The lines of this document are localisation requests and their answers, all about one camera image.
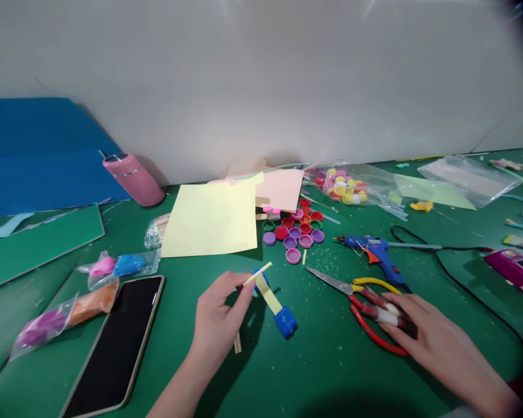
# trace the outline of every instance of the green foam board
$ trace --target green foam board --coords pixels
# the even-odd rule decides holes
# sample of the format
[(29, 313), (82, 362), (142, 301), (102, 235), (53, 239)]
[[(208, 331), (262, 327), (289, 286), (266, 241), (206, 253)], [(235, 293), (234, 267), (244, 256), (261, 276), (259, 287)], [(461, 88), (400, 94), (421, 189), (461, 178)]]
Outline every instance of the green foam board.
[(0, 285), (105, 235), (97, 205), (0, 239)]

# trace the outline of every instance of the pink tumbler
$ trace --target pink tumbler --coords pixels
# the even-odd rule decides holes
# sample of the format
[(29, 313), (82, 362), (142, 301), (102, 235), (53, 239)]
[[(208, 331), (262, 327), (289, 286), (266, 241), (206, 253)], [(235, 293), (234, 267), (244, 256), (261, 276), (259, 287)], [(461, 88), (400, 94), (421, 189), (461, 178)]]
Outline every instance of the pink tumbler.
[(111, 155), (103, 166), (141, 206), (154, 206), (164, 199), (159, 185), (132, 154)]

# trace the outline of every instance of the hand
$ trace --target hand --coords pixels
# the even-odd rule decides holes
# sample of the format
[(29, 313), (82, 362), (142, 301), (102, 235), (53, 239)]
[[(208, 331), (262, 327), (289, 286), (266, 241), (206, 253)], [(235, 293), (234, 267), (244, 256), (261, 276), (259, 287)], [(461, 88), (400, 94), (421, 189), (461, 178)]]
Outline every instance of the hand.
[(508, 417), (519, 399), (461, 328), (414, 294), (385, 293), (418, 327), (414, 340), (399, 328), (380, 326), (422, 367), (483, 417)]
[(242, 288), (233, 307), (225, 305), (235, 287), (248, 280), (250, 274), (226, 272), (199, 297), (196, 309), (196, 327), (191, 355), (198, 355), (204, 366), (213, 372), (225, 360), (234, 344), (246, 310), (252, 301), (255, 280)]

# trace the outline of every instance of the black cable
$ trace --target black cable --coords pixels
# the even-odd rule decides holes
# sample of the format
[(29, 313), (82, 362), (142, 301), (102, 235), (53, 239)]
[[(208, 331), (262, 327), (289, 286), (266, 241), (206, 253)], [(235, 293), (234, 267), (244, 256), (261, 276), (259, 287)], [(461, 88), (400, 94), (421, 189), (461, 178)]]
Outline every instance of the black cable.
[[(399, 226), (399, 225), (393, 225), (391, 227), (391, 229), (390, 229), (391, 235), (397, 241), (399, 241), (401, 243), (405, 244), (406, 242), (403, 241), (401, 238), (399, 238), (399, 236), (395, 233), (395, 229), (400, 229), (400, 230), (406, 232), (407, 234), (409, 234), (410, 236), (412, 236), (413, 238), (419, 240), (422, 244), (428, 245), (428, 243), (424, 239), (420, 238), (415, 233), (409, 231), (407, 228), (404, 228), (404, 227)], [(475, 301), (479, 302), (484, 308), (486, 308), (487, 311), (489, 311), (492, 315), (494, 315), (500, 321), (502, 321), (511, 330), (511, 332), (514, 333), (514, 335), (517, 337), (517, 339), (519, 340), (519, 342), (521, 343), (521, 345), (523, 347), (523, 337), (521, 337), (519, 332), (517, 332), (517, 330), (515, 328), (513, 328), (513, 326), (508, 321), (506, 321), (504, 318), (502, 318), (502, 316), (499, 313), (497, 313), (490, 306), (486, 305), (477, 295), (475, 295), (473, 292), (471, 292), (471, 290), (467, 286), (462, 284), (449, 271), (447, 271), (447, 268), (444, 266), (442, 260), (438, 256), (438, 251), (441, 251), (441, 250), (455, 250), (455, 251), (478, 250), (478, 251), (481, 251), (483, 253), (490, 253), (490, 252), (494, 251), (494, 249), (489, 248), (489, 247), (462, 247), (462, 248), (459, 248), (459, 247), (442, 247), (442, 248), (413, 248), (413, 250), (422, 251), (423, 253), (432, 253), (434, 255), (434, 257), (436, 257), (436, 260), (437, 260), (438, 264), (440, 265), (440, 267), (442, 268), (442, 270), (444, 271), (444, 273), (447, 274), (447, 276), (451, 280), (453, 280), (459, 287), (461, 287), (465, 292), (467, 292), (467, 294), (469, 296), (471, 296)]]

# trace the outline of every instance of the scissors blade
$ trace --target scissors blade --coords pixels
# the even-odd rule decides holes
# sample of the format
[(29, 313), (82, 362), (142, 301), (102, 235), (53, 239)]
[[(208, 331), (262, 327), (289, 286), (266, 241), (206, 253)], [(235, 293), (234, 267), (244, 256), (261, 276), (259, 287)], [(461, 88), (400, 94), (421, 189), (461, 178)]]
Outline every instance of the scissors blade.
[(351, 286), (349, 283), (341, 282), (340, 280), (334, 279), (333, 277), (323, 274), (322, 272), (319, 272), (318, 270), (314, 270), (313, 268), (310, 268), (310, 267), (306, 267), (306, 270), (308, 270), (310, 273), (312, 273), (317, 278), (326, 282), (328, 285), (333, 286), (334, 288), (339, 290), (344, 295), (350, 296), (354, 293), (353, 286)]

